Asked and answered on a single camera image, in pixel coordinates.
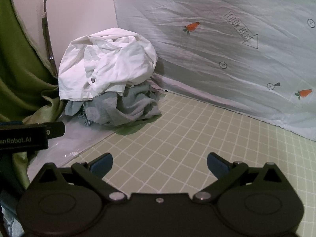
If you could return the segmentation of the light blue carrot-print quilt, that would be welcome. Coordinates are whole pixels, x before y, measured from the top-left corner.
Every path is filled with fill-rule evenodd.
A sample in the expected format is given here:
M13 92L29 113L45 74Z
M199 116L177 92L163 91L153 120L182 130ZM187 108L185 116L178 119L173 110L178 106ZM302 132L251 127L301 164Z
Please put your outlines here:
M114 0L162 88L315 139L315 0Z

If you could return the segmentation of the white garment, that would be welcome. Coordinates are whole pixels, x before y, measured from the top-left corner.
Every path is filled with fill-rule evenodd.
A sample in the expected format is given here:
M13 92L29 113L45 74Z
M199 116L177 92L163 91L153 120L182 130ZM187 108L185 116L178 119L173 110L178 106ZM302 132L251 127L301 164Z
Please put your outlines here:
M59 96L87 101L105 92L122 95L155 70L157 53L143 36L121 28L82 36L66 49L59 66Z

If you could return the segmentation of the white chair backrest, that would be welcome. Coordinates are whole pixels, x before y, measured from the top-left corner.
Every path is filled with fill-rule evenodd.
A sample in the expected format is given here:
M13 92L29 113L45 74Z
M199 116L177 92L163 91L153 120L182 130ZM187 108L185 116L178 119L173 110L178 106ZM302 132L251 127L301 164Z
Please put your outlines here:
M56 69L71 41L118 26L114 0L47 0L46 15Z

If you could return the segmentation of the blue plaid garment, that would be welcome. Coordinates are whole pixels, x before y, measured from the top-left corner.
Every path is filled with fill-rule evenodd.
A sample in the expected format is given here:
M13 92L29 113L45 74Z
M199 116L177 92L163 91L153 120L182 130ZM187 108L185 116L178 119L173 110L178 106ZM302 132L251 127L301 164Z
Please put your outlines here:
M87 116L86 116L86 113L84 112L84 110L81 110L78 113L78 117L84 121L84 125L85 126L90 126L91 125L91 122L87 119Z

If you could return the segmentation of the clear zipper storage bag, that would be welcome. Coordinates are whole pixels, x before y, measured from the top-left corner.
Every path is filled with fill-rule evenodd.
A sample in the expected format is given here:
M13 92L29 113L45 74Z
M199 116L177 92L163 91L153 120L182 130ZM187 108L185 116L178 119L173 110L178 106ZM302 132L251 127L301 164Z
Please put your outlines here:
M81 119L66 122L64 135L50 139L49 148L40 150L31 160L27 170L28 177L33 179L46 163L64 166L112 134L113 130L109 127L97 124L86 126Z

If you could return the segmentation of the grey-blue crumpled garment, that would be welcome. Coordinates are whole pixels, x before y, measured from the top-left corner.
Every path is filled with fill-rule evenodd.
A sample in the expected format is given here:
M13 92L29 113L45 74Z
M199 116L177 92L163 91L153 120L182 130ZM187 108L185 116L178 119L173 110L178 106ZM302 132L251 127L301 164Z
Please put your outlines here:
M158 101L158 94L145 81L126 88L122 96L115 92L106 92L90 101L69 101L64 114L78 116L84 110L91 124L117 127L159 116L161 111Z

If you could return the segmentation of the olive green curtain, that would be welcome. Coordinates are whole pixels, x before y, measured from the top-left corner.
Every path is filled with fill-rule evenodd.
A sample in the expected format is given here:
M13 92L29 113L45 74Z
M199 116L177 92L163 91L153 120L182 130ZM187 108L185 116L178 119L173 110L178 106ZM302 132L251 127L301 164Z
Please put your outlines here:
M63 112L55 73L16 15L1 0L1 122L54 122Z

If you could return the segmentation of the green grid bed sheet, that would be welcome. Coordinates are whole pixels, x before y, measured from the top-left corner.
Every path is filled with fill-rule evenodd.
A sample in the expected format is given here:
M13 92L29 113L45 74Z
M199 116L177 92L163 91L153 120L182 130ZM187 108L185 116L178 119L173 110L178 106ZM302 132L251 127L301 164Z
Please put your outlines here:
M315 142L280 127L172 93L159 101L152 122L118 128L77 155L90 162L109 152L114 164L104 180L126 194L194 194L215 181L207 155L260 167L278 165L304 203L300 236L315 236Z

